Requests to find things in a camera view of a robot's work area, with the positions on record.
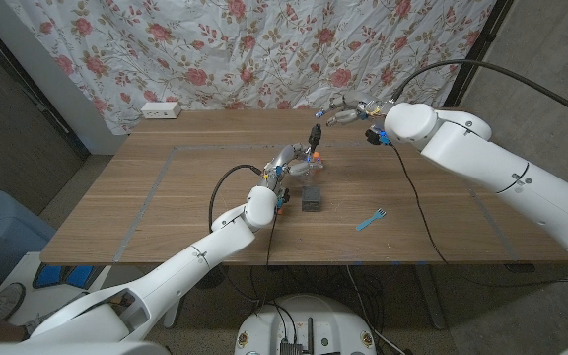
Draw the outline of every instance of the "table leg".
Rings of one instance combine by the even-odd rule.
[[[181,308],[183,307],[183,300],[185,297],[181,297],[172,307],[168,309],[164,315],[164,328],[172,329],[177,325],[178,315],[181,313]]]
[[[417,275],[420,283],[420,289],[424,296],[424,302],[431,317],[431,323],[439,330],[447,328],[440,298],[438,297],[437,288],[435,287],[435,280],[431,273],[431,266],[429,265],[415,265],[415,274]]]

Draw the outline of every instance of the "small black box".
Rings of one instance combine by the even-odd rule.
[[[319,212],[321,192],[316,186],[304,186],[302,188],[302,211]]]

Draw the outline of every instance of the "blue fork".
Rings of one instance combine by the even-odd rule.
[[[372,223],[374,220],[381,219],[381,218],[385,217],[386,213],[387,212],[385,212],[382,208],[379,208],[378,211],[374,212],[374,216],[372,216],[372,218],[365,220],[365,221],[361,222],[361,224],[356,226],[356,230],[360,231],[363,228],[369,226],[370,223]]]

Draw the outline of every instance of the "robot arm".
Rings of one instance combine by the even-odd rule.
[[[568,182],[488,142],[490,127],[473,114],[361,98],[357,114],[387,113],[383,129],[391,141],[410,143],[438,166],[486,187],[568,252]]]
[[[91,293],[67,305],[42,323],[24,343],[143,340],[166,311],[203,276],[248,246],[255,238],[253,233],[272,222],[275,208],[288,200],[287,189],[281,186],[285,175],[320,168],[320,163],[307,159],[319,140],[320,128],[316,127],[309,139],[311,147],[299,143],[284,147],[264,168],[247,203],[216,219],[211,234],[135,281]],[[295,159],[304,162],[289,167]],[[125,310],[116,311],[111,306],[115,300],[128,300]]]

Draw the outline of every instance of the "floral curtain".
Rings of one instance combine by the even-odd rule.
[[[183,109],[323,107],[386,97],[414,69],[463,58],[495,0],[6,0],[113,134],[146,102]],[[404,99],[446,97],[457,66]]]

